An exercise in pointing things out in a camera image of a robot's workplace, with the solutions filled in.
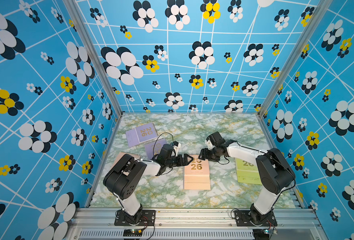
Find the green calendar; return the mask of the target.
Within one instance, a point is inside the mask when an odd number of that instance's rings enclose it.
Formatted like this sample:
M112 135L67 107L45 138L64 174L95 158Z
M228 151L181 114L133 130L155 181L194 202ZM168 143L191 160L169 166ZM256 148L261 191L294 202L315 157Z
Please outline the green calendar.
M239 183L262 185L257 166L241 159L235 159L237 180Z

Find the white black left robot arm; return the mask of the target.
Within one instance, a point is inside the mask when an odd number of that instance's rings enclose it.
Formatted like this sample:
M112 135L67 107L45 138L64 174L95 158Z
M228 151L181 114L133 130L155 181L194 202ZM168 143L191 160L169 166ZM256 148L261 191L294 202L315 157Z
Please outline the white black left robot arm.
M194 157L179 154L180 146L178 142L165 144L160 153L149 161L124 154L105 175L103 185L118 199L126 223L136 225L147 219L142 214L143 207L134 193L142 176L159 177L167 168L185 167L193 162Z

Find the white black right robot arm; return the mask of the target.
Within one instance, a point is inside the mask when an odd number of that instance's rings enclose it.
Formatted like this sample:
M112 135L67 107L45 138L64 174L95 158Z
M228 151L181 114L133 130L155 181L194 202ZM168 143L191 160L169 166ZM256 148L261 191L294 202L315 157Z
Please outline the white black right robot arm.
M218 162L221 157L246 161L258 168L262 189L251 205L249 221L255 226L269 223L274 216L274 205L281 193L296 185L296 177L281 151L276 148L258 150L243 146L236 140L225 140L219 132L209 135L199 159Z

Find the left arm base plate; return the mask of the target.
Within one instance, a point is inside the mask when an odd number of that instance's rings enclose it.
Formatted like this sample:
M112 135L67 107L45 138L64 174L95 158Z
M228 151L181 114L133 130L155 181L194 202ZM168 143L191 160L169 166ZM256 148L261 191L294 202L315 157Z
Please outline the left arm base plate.
M123 210L117 210L115 213L115 226L154 226L155 210L140 210L134 216L129 215Z

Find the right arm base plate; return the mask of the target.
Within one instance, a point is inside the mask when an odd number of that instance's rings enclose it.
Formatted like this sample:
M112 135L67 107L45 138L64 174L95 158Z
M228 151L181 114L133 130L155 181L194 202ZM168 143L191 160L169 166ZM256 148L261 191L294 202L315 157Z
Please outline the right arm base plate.
M235 210L234 219L238 227L276 227L277 220L273 211L266 215L261 215L259 212L248 210Z

